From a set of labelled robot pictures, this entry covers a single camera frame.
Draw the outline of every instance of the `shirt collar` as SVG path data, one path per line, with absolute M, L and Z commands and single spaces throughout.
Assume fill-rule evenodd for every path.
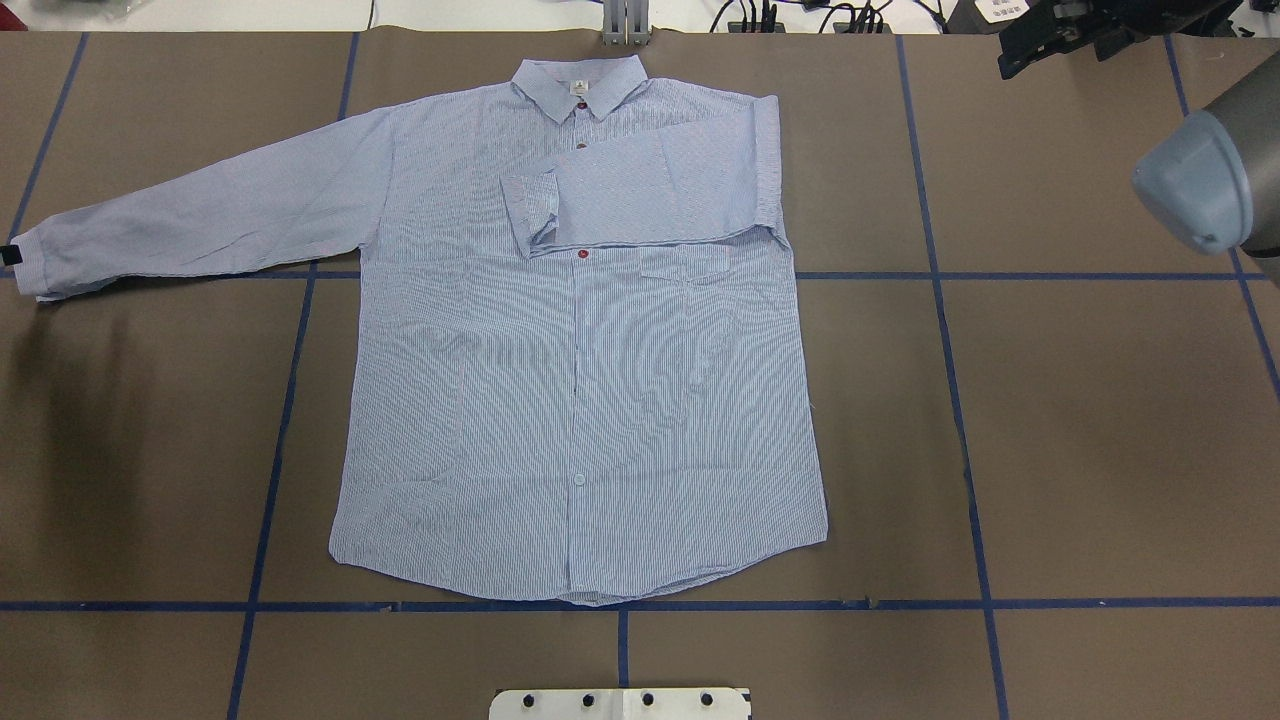
M 640 87 L 649 74 L 635 55 L 611 60 L 579 60 L 576 63 L 554 63 L 549 60 L 524 60 L 511 82 L 530 100 L 547 113 L 547 117 L 562 123 L 579 102 L 570 94 L 570 83 L 586 79 L 588 90 L 582 101 L 591 114 L 603 118 L 617 109 L 627 95 Z

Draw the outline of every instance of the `folded sleeve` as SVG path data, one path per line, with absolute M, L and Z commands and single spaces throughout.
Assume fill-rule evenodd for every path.
M 246 273 L 361 247 L 390 182 L 392 117 L 348 118 L 54 215 L 13 240 L 18 290 L 60 300 L 127 275 Z
M 774 96 L 731 114 L 545 158 L 500 182 L 526 258 L 712 242 L 756 225 L 786 243 Z

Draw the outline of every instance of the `cable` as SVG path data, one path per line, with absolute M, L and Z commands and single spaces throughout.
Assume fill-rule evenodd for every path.
M 846 33 L 879 35 L 884 32 L 884 14 L 882 10 L 892 3 L 893 0 L 887 0 L 879 8 L 873 6 L 870 3 L 860 8 L 855 8 L 850 3 L 838 3 L 827 10 L 827 17 L 822 19 L 818 32 L 820 33 L 827 29 L 827 22 L 831 20 L 831 15 L 836 14 L 837 10 L 849 10 L 849 28 L 845 29 Z
M 931 18 L 933 18 L 933 22 L 937 23 L 938 29 L 942 31 L 942 35 L 950 35 L 950 31 L 947 29 L 947 18 L 946 15 L 942 14 L 942 0 L 938 0 L 937 10 L 928 6 L 924 3 L 924 0 L 911 0 L 911 3 L 915 3 L 916 5 L 924 8 L 924 12 L 928 13 Z
M 732 4 L 733 4 L 733 0 L 724 0 L 724 4 L 721 5 L 721 10 L 718 13 L 716 13 L 716 19 L 712 20 L 712 29 L 709 29 L 707 32 L 716 32 L 716 26 L 719 24 L 721 17 L 724 14 L 724 10 L 728 10 L 728 6 L 732 5 Z
M 836 10 L 841 9 L 849 10 L 849 24 L 850 26 L 854 24 L 854 18 L 856 17 L 855 13 L 858 13 L 858 8 L 854 8 L 849 3 L 837 3 L 836 5 L 832 5 L 829 10 L 827 10 L 827 17 L 822 18 L 822 24 L 818 26 L 818 35 L 822 35 L 822 31 L 827 29 L 827 22 L 831 19 L 831 15 L 835 15 Z

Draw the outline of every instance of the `white label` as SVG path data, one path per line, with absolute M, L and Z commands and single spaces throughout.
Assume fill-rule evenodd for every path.
M 1011 20 L 1027 12 L 1027 0 L 974 0 L 978 12 L 988 23 Z

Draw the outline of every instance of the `blue grid line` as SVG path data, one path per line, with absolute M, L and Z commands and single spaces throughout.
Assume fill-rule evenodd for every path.
M 1258 307 L 1253 304 L 1253 292 L 1249 290 L 1244 269 L 1240 266 L 1240 255 L 1231 250 L 1231 266 L 1235 268 L 1236 278 L 1240 283 L 1240 295 L 1244 296 L 1244 307 L 1249 311 L 1249 324 L 1253 325 L 1253 337 L 1258 341 L 1258 350 L 1262 351 L 1262 363 L 1267 366 L 1267 375 L 1271 377 L 1271 389 L 1276 400 L 1280 400 L 1280 373 L 1276 372 L 1276 360 L 1271 355 L 1271 343 L 1267 342 L 1267 333 L 1262 329 L 1262 319 L 1258 318 Z
M 1178 92 L 1178 108 L 1185 118 L 1190 114 L 1190 106 L 1187 104 L 1187 92 L 1183 88 L 1183 73 L 1178 69 L 1178 53 L 1174 51 L 1174 38 L 1170 35 L 1165 36 L 1165 55 L 1169 56 L 1169 69 L 1174 73 L 1174 91 Z
M 360 47 L 360 33 L 351 33 L 351 47 L 347 51 L 347 72 L 342 85 L 342 99 L 338 102 L 338 119 L 347 117 L 347 99 L 351 94 L 351 77 L 356 69 L 356 51 Z M 244 671 L 248 667 L 248 651 L 253 641 L 253 621 L 257 615 L 259 596 L 262 589 L 262 570 L 266 564 L 266 548 L 271 539 L 271 519 L 275 515 L 275 498 L 280 489 L 280 473 L 284 468 L 284 438 L 293 416 L 293 398 L 297 395 L 298 364 L 302 360 L 302 341 L 307 334 L 307 320 L 311 315 L 311 299 L 315 295 L 319 263 L 312 260 L 307 268 L 307 284 L 302 292 L 302 310 L 298 314 L 298 332 L 293 340 L 293 357 L 289 361 L 289 379 L 284 387 L 284 407 L 280 410 L 280 429 L 275 436 L 275 454 L 271 459 L 271 478 L 266 488 L 266 502 L 262 507 L 262 527 L 257 536 L 257 551 L 253 557 L 253 577 L 250 580 L 248 606 L 244 610 L 244 626 L 241 630 L 239 652 L 236 657 L 236 673 L 232 676 L 230 700 L 227 702 L 227 720 L 239 715 L 241 693 L 244 689 Z
M 987 650 L 991 655 L 991 675 L 996 691 L 996 707 L 1001 720 L 1009 720 L 1009 700 L 1005 693 L 1005 670 L 1000 659 L 1000 639 L 996 634 L 996 614 L 991 607 L 991 580 L 987 575 L 987 555 L 982 542 L 982 523 L 978 519 L 978 493 L 973 483 L 973 465 L 969 460 L 969 438 L 964 427 L 964 409 L 960 406 L 960 384 L 956 380 L 955 356 L 951 351 L 951 329 L 947 327 L 946 301 L 942 295 L 942 277 L 938 272 L 938 254 L 933 238 L 933 217 L 929 213 L 929 197 L 924 184 L 924 163 L 920 159 L 920 138 L 915 127 L 915 108 L 911 102 L 911 79 L 906 65 L 906 45 L 902 36 L 893 36 L 897 45 L 897 68 L 902 79 L 902 104 L 906 110 L 906 129 L 911 141 L 911 161 L 915 165 L 915 187 L 920 202 L 920 219 L 924 224 L 924 246 L 929 256 L 929 272 L 933 274 L 933 305 L 938 314 L 938 333 L 942 337 L 942 359 L 947 370 L 947 386 L 951 395 L 951 415 L 960 438 L 960 455 L 964 460 L 964 482 L 969 493 L 969 534 L 973 539 L 973 556 L 978 570 L 978 589 L 982 593 L 983 620 L 987 625 Z
M 0 612 L 246 612 L 248 602 L 234 601 L 0 601 Z M 643 600 L 621 606 L 586 607 L 561 601 L 259 601 L 256 614 L 486 614 L 486 612 L 618 612 L 620 639 L 630 635 L 631 612 L 938 612 L 982 610 L 1126 610 L 1161 607 L 1280 607 L 1280 596 L 1151 596 L 1151 597 L 1030 597 L 973 600 Z M 626 660 L 620 656 L 620 662 Z
M 306 270 L 259 270 L 236 275 L 214 275 L 216 279 L 306 279 Z M 1014 272 L 947 272 L 938 273 L 914 270 L 799 270 L 797 281 L 1138 281 L 1138 282 L 1235 282 L 1240 277 L 1248 281 L 1267 279 L 1262 273 L 1014 273 Z M 317 279 L 358 281 L 360 270 L 319 270 Z
M 9 240 L 18 237 L 18 231 L 22 228 L 22 219 L 27 214 L 27 202 L 31 201 L 31 193 L 36 190 L 36 178 L 40 177 L 40 168 L 45 164 L 45 154 L 49 152 L 49 143 L 54 140 L 54 129 L 58 128 L 58 120 L 63 117 L 63 108 L 67 106 L 67 96 L 72 92 L 72 82 L 76 79 L 76 70 L 79 69 L 79 61 L 81 58 L 84 56 L 84 46 L 87 44 L 88 33 L 82 32 L 81 40 L 76 45 L 76 54 L 72 55 L 72 64 L 67 68 L 67 78 L 63 79 L 63 90 L 58 94 L 58 102 L 54 104 L 52 114 L 49 115 L 49 124 L 45 127 L 45 137 L 40 140 L 40 150 L 36 151 L 36 161 L 31 164 L 31 174 L 27 176 L 27 186 L 22 188 L 22 199 L 18 200 L 18 211 L 13 217 L 13 224 L 9 225 Z
M 618 687 L 631 687 L 631 618 L 627 610 L 618 611 Z
M 1169 35 L 1165 36 L 1165 55 L 1169 58 L 1169 72 L 1174 78 L 1174 90 L 1178 91 L 1178 106 L 1185 118 L 1190 113 L 1190 109 L 1187 105 L 1187 92 L 1183 87 L 1183 72 L 1178 67 L 1178 53 L 1174 51 L 1174 38 Z M 1233 278 L 1240 286 L 1240 295 L 1244 297 L 1244 306 L 1249 313 L 1249 324 L 1253 327 L 1253 337 L 1258 341 L 1258 350 L 1262 351 L 1262 363 L 1266 365 L 1267 375 L 1271 378 L 1271 391 L 1275 393 L 1276 400 L 1280 400 L 1280 372 L 1276 372 L 1275 355 L 1271 354 L 1271 343 L 1267 342 L 1267 333 L 1262 329 L 1258 307 L 1253 304 L 1253 292 L 1249 290 L 1248 283 L 1251 279 L 1261 279 L 1266 275 L 1245 274 L 1244 266 L 1240 264 L 1240 255 L 1234 247 L 1229 251 L 1229 255 L 1231 258 L 1231 268 L 1235 270 Z

